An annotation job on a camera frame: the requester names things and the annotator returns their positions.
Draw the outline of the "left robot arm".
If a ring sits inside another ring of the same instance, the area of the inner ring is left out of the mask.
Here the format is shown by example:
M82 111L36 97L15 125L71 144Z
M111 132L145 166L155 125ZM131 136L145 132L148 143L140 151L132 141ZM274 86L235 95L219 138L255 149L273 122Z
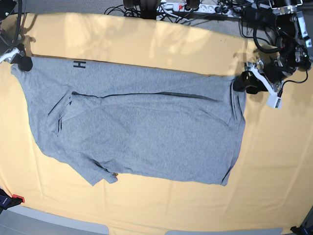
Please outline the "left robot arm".
M256 8L241 10L242 17L254 22L253 41L258 50L264 54L276 54L265 63L261 58L256 63L247 62L245 70L233 83L233 90L257 94L268 92L267 105L280 109L282 107L283 88L297 70L308 72L313 65L313 45L306 29L305 18L298 7L301 0L271 0L265 9L256 2ZM265 48L259 44L257 31L264 26L277 35L274 48Z

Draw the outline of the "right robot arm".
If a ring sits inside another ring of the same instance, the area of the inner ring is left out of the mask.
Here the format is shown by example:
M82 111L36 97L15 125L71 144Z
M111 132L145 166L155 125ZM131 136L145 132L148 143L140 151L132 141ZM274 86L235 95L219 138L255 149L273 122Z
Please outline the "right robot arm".
M0 61L16 64L22 71L30 71L33 63L22 43L27 16L23 4L22 0L0 2Z

